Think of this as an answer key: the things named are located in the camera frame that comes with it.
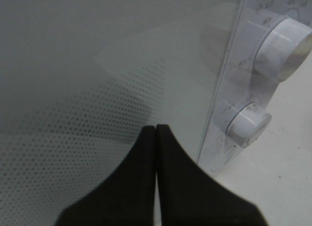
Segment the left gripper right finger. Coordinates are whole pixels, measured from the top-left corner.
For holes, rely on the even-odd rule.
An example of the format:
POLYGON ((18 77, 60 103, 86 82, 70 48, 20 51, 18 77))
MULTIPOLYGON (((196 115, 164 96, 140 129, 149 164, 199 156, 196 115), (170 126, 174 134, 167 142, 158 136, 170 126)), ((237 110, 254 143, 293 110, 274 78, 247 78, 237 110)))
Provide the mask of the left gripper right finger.
POLYGON ((256 205, 208 176, 168 125, 156 127, 156 171, 164 226, 266 226, 256 205))

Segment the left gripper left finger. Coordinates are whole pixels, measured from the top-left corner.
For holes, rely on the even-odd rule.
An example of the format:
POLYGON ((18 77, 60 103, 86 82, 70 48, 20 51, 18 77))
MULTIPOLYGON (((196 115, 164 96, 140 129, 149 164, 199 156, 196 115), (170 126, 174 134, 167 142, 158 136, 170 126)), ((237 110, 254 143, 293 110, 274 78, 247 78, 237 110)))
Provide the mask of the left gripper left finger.
POLYGON ((58 226, 152 226, 155 127, 144 126, 119 166, 94 190, 67 207, 58 226))

